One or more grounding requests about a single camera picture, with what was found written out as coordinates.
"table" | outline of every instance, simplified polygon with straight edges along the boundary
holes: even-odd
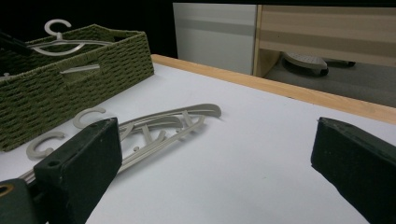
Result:
[[[84,122],[119,122],[210,103],[220,118],[118,175],[87,223],[367,223],[310,163],[320,117],[351,123],[396,145],[396,109],[201,64],[152,55],[155,74],[98,106]],[[64,140],[72,121],[53,131]],[[130,152],[139,143],[121,143]],[[0,154],[0,179],[37,161],[26,143]]]

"green woven basket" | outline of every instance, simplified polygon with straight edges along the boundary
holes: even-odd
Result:
[[[100,40],[107,46],[86,45],[61,57],[37,52],[22,56],[0,50],[0,151],[9,151],[100,104],[154,74],[144,32],[112,30],[91,25],[63,34],[64,39]],[[36,44],[55,38],[37,39]],[[54,46],[65,51],[74,46]],[[99,64],[99,69],[61,74],[69,68]]]

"woven basket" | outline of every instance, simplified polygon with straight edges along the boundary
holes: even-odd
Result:
[[[144,32],[111,30],[96,24],[69,31],[64,39],[100,40],[107,46],[85,45],[73,54],[46,56],[34,51],[22,56],[0,50],[0,151],[9,151],[100,104],[154,74]],[[37,39],[28,44],[50,42]],[[54,46],[65,51],[74,46]],[[89,64],[99,69],[61,74]]]

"white table surface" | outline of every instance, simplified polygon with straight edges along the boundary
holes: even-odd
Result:
[[[118,175],[87,223],[367,223],[311,167],[318,118],[348,122],[396,146],[396,125],[358,117],[265,91],[154,64],[155,75],[102,102],[119,123],[198,104],[216,104],[221,117]],[[69,120],[52,131],[66,133],[38,149],[58,147],[79,132]],[[122,142],[123,153],[140,136]],[[29,143],[0,153],[0,180],[22,175],[38,161]]]

